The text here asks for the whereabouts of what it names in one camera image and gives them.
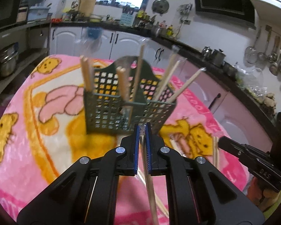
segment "green plastic basket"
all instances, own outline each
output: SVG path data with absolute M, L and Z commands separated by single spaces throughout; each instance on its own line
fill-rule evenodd
M 137 61 L 137 57 L 128 56 L 125 60 L 132 64 Z M 95 89 L 93 92 L 84 91 L 87 133 L 130 134 L 135 124 L 150 122 L 152 133 L 157 134 L 176 107 L 176 101 L 165 103 L 172 96 L 172 89 L 167 86 L 159 101 L 152 101 L 159 79 L 153 74 L 150 65 L 143 60 L 135 101 L 124 101 L 119 92 L 116 65 L 117 61 L 106 68 L 95 69 Z M 130 70 L 130 98 L 136 69 Z M 128 124 L 129 109 L 132 110 L 132 117 Z

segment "metal shelf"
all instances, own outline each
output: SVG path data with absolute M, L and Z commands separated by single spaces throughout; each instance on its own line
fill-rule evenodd
M 27 23 L 25 25 L 13 25 L 11 27 L 7 27 L 7 28 L 3 28 L 0 30 L 0 37 L 6 35 L 6 34 L 10 34 L 12 32 L 15 31 L 19 31 L 22 29 L 26 29 L 26 28 L 31 28 L 34 26 L 39 26 L 39 25 L 46 25 L 46 24 L 50 24 L 50 20 L 45 20 L 45 21 L 37 21 L 37 22 L 32 22 L 32 23 Z
M 0 80 L 0 94 L 21 71 L 23 71 L 33 61 L 38 59 L 38 57 L 40 57 L 43 54 L 46 54 L 47 52 L 48 52 L 48 48 L 29 49 L 22 52 L 19 55 L 17 69 L 10 76 Z

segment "wooden cutting board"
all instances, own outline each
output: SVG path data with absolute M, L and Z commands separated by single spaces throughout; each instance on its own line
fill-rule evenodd
M 94 11 L 95 4 L 96 0 L 81 0 L 80 13 L 84 13 L 84 16 L 89 17 Z

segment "range hood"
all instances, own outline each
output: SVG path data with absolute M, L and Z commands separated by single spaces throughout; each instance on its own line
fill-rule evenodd
M 228 19 L 255 28 L 255 12 L 250 0 L 195 0 L 195 4 L 198 14 Z

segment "black countertop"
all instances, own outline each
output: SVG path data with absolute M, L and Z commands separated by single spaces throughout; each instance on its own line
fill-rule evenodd
M 140 35 L 143 37 L 150 37 L 153 41 L 171 49 L 172 45 L 177 45 L 181 49 L 179 50 L 179 55 L 185 57 L 193 63 L 195 66 L 201 68 L 206 67 L 206 73 L 214 79 L 218 84 L 221 85 L 225 90 L 231 92 L 236 98 L 238 98 L 242 104 L 251 112 L 251 114 L 257 119 L 259 124 L 264 128 L 270 139 L 275 142 L 277 138 L 277 131 L 276 127 L 273 124 L 273 121 L 262 111 L 260 105 L 253 99 L 250 94 L 247 94 L 242 89 L 238 87 L 238 85 L 231 80 L 228 76 L 223 74 L 222 69 L 216 67 L 215 65 L 204 61 L 202 59 L 201 53 L 196 49 L 176 41 L 170 38 L 163 38 L 163 37 L 153 37 L 150 33 L 148 33 L 144 29 L 139 28 L 131 28 L 121 25 L 113 25 L 110 23 L 100 22 L 100 23 L 83 23 L 83 22 L 63 22 L 59 24 L 52 24 L 52 26 L 57 27 L 101 27 L 107 30 L 113 31 L 121 31 L 132 33 L 136 35 Z

